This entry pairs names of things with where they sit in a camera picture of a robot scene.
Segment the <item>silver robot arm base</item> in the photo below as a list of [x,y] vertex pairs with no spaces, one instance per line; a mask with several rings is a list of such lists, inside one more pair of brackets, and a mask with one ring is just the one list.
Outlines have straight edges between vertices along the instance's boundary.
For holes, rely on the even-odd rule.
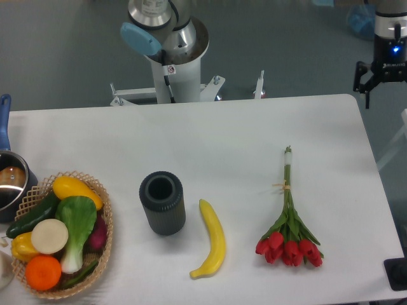
[[209,33],[191,15],[191,1],[129,1],[129,21],[122,24],[126,44],[161,65],[181,65],[201,58]]

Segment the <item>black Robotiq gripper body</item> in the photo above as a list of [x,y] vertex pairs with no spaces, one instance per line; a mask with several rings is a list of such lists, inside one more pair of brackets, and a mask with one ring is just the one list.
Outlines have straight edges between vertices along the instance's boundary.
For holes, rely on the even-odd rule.
[[371,83],[406,82],[406,61],[390,63],[374,60],[371,71]]

